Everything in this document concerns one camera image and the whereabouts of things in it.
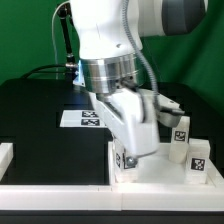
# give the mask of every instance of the cable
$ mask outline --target cable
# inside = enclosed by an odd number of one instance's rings
[[[45,66],[41,66],[41,67],[38,67],[38,68],[35,68],[27,73],[25,73],[24,75],[22,75],[20,78],[21,79],[27,79],[30,75],[32,75],[33,73],[37,73],[37,72],[40,72],[40,70],[42,69],[47,69],[47,68],[66,68],[65,65],[45,65]]]
[[[66,2],[63,2],[62,4],[60,4],[60,5],[56,8],[56,10],[55,10],[55,12],[54,12],[54,14],[53,14],[53,16],[52,16],[51,31],[52,31],[52,42],[53,42],[53,48],[54,48],[54,59],[55,59],[55,64],[58,64],[58,52],[57,52],[57,46],[56,46],[56,41],[55,41],[55,33],[54,33],[55,18],[56,18],[56,15],[57,15],[59,9],[60,9],[62,6],[68,4],[68,3],[70,3],[70,1],[66,1]]]
[[[123,1],[123,8],[122,8],[123,27],[124,27],[125,33],[134,49],[136,55],[138,56],[139,60],[141,61],[141,63],[143,64],[143,66],[145,67],[145,69],[149,75],[149,79],[151,81],[151,86],[152,86],[152,90],[153,90],[154,106],[156,109],[160,110],[160,105],[159,105],[159,100],[158,100],[158,86],[157,86],[157,81],[155,78],[154,71],[153,71],[152,67],[150,66],[150,64],[148,63],[148,61],[146,60],[146,58],[144,57],[144,55],[142,54],[142,52],[138,49],[138,46],[136,45],[135,40],[134,40],[134,38],[131,34],[131,31],[130,31],[130,28],[129,28],[128,4],[129,4],[129,0]]]

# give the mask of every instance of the green background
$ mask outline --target green background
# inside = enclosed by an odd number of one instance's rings
[[[0,84],[25,72],[54,64],[51,19],[59,0],[1,0]],[[70,27],[73,51],[78,56],[78,37]],[[65,49],[56,21],[59,62]],[[224,116],[224,1],[210,0],[206,18],[189,35],[150,37],[144,53],[158,80],[190,86]]]

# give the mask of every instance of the white block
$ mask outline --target white block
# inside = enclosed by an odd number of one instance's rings
[[[186,183],[205,184],[208,173],[210,145],[208,140],[190,139],[186,163]]]
[[[2,143],[0,145],[0,181],[8,169],[8,166],[13,158],[13,144]]]

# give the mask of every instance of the black cable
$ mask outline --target black cable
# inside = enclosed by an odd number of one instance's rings
[[[47,69],[47,68],[66,68],[65,65],[62,64],[57,64],[57,65],[45,65],[45,66],[40,66],[38,68],[35,68],[27,73],[25,73],[24,75],[22,75],[20,78],[21,79],[27,79],[30,75],[32,75],[33,73],[36,72],[40,72],[40,70],[42,69]]]

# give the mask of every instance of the black table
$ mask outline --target black table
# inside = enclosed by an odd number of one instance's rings
[[[210,159],[224,169],[224,119],[190,88],[160,83],[160,93],[191,117],[190,137],[208,139]],[[14,143],[14,158],[0,184],[108,185],[105,128],[60,128],[63,110],[92,109],[88,94],[59,80],[8,80],[0,86],[0,143]],[[162,142],[171,129],[159,125]],[[0,211],[0,223],[224,223],[224,213]]]

